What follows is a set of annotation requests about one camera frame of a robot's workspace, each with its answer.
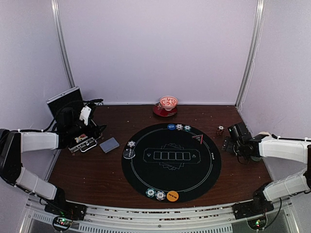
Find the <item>orange big blind button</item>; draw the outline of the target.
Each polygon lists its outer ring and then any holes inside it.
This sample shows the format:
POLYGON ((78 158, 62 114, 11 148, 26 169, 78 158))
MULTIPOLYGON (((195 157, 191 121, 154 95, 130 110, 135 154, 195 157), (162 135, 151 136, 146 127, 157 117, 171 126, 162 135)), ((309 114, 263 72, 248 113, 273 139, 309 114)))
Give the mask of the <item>orange big blind button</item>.
POLYGON ((172 190, 166 194, 166 198, 170 202, 176 202, 179 199, 179 194, 178 192, 172 190))

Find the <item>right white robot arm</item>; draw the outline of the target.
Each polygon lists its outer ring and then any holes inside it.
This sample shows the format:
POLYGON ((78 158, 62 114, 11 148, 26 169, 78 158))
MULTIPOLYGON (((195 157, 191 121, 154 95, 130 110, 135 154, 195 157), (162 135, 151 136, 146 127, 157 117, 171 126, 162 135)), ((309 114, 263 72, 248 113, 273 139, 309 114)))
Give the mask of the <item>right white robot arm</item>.
POLYGON ((264 184, 253 194, 249 210, 260 214, 268 203, 293 194, 311 191, 311 140, 284 138, 267 132, 252 136, 243 122, 228 127, 222 150, 233 153, 237 159, 259 161, 262 158, 280 158, 301 162, 305 169, 287 178, 264 184))

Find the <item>blue cream chips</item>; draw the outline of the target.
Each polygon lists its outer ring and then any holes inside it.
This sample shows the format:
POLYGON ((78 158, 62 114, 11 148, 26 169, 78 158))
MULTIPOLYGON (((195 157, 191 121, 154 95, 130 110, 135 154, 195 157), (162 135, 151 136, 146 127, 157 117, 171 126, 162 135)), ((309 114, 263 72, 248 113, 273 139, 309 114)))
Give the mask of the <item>blue cream chips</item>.
POLYGON ((157 192, 155 193, 155 198, 156 198, 157 200, 159 200, 159 201, 162 201, 162 200, 164 200, 164 199, 166 198, 166 194, 165 194, 164 191, 157 191, 157 192))
POLYGON ((129 141, 129 142, 127 143, 127 146, 128 146, 129 148, 133 148, 135 145, 136 145, 135 141, 129 141))
POLYGON ((182 124, 176 124, 176 129, 177 130, 183 130, 183 125, 182 124))

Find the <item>grey dealer button disc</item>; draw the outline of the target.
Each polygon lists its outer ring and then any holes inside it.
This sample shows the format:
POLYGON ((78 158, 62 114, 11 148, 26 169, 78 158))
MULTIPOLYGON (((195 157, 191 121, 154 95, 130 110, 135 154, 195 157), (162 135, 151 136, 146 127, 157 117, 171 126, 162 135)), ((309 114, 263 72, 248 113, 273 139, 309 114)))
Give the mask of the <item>grey dealer button disc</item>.
POLYGON ((133 149, 129 148, 129 149, 125 149, 122 155, 124 159, 132 159, 135 157, 136 154, 133 149))

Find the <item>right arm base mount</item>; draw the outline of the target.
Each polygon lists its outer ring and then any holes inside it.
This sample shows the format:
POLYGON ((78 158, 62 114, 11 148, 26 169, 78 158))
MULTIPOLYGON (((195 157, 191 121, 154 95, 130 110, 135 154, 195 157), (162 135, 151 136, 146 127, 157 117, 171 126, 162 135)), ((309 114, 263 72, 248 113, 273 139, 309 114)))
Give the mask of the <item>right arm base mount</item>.
POLYGON ((268 226, 267 213, 274 210, 271 203, 256 206, 254 201, 237 202, 232 206, 235 219, 246 218, 252 230, 264 230, 268 226))

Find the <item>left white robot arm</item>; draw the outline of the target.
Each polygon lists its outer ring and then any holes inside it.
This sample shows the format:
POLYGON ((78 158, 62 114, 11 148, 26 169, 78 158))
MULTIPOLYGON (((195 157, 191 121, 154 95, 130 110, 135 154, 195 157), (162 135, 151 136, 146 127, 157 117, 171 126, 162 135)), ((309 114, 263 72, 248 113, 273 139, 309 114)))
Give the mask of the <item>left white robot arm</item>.
POLYGON ((82 100, 82 107, 75 110, 70 101, 55 114, 44 130, 0 131, 0 176, 11 186, 34 193, 45 199, 60 216, 70 211, 62 188, 46 182, 28 171, 21 162, 24 152, 37 150, 60 150, 68 148, 71 153, 86 152, 97 146, 106 125, 93 121, 96 105, 102 99, 82 100))

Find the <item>green chips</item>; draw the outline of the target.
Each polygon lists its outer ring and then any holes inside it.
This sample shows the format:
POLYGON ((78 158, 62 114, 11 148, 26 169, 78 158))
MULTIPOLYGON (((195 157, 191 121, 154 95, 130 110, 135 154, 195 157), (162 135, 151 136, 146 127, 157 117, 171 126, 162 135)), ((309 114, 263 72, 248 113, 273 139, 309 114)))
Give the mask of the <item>green chips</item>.
POLYGON ((145 191, 145 194, 147 197, 149 198, 153 198, 156 194, 156 191, 152 188, 148 188, 146 191, 145 191))
POLYGON ((191 126, 190 125, 185 125, 183 127, 183 130, 189 132, 191 130, 191 126))

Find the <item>blue small blind button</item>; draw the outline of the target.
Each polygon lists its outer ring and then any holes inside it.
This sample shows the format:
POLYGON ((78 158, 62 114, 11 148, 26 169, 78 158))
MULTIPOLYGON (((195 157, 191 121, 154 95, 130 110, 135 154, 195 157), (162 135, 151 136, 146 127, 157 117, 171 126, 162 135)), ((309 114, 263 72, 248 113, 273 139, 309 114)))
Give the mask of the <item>blue small blind button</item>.
POLYGON ((170 124, 167 125, 167 129, 169 129, 169 130, 171 130, 171 131, 172 131, 172 130, 175 130, 175 129, 176 129, 176 125, 170 123, 170 124))

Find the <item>red black triangle marker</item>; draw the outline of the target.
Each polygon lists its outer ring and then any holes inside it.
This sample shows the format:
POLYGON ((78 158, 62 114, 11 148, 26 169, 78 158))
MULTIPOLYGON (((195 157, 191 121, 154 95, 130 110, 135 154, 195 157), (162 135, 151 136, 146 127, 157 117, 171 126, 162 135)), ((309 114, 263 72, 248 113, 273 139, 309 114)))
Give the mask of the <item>red black triangle marker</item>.
POLYGON ((197 140, 200 144, 202 144, 204 136, 203 134, 199 134, 199 135, 192 136, 192 138, 197 140))

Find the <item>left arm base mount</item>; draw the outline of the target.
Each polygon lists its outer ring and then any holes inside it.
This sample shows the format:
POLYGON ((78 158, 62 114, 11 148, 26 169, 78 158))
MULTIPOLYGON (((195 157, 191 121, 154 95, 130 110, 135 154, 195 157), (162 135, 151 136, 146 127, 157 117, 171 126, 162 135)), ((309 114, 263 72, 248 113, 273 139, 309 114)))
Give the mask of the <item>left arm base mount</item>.
POLYGON ((54 214, 52 226, 57 232, 67 231, 74 221, 84 220, 87 207, 82 204, 67 202, 65 210, 57 207, 55 204, 46 202, 44 210, 48 213, 54 214))

